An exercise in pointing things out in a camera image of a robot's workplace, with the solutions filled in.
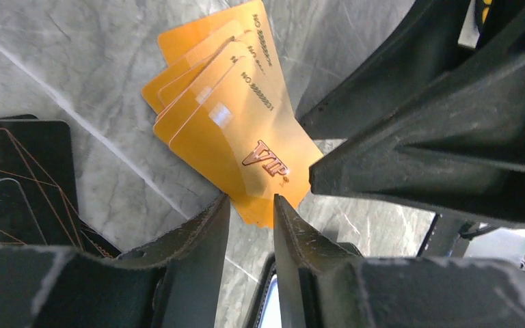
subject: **marble tabletop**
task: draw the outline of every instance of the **marble tabletop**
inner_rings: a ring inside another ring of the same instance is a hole
[[[140,89],[166,67],[159,33],[234,6],[229,0],[0,0],[0,116],[32,113],[72,129],[81,217],[122,250],[142,245],[218,193],[152,133]],[[299,117],[357,68],[413,0],[268,0]],[[317,141],[329,152],[341,141]],[[413,256],[431,213],[308,195],[299,213],[367,256]],[[272,233],[233,212],[216,327],[241,327]]]

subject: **gray table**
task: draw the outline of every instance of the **gray table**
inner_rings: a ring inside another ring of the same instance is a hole
[[[241,1],[0,0],[0,116],[33,113],[72,128],[82,218],[123,250],[194,216],[219,192],[152,134],[139,91],[165,68],[162,31]],[[266,1],[297,116],[396,27],[412,0]],[[324,152],[338,140],[318,141]],[[301,215],[368,256],[414,255],[431,213],[309,195]],[[272,233],[236,213],[217,327],[240,327]]]

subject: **gray marble surface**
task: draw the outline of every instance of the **gray marble surface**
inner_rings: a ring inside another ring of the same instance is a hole
[[[72,128],[81,216],[123,250],[194,216],[219,192],[152,134],[139,91],[166,67],[159,33],[242,1],[0,0],[0,116]],[[297,116],[359,66],[413,0],[265,1]],[[329,152],[340,141],[317,142]],[[431,213],[308,195],[299,213],[368,256],[414,255]],[[271,230],[233,212],[216,327],[240,327]]]

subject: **stack of cards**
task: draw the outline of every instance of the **stack of cards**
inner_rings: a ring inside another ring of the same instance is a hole
[[[69,126],[34,115],[0,119],[0,244],[120,251],[79,218]]]
[[[294,118],[265,7],[254,0],[158,38],[168,68],[142,90],[154,133],[227,193],[247,223],[273,226],[322,154]]]

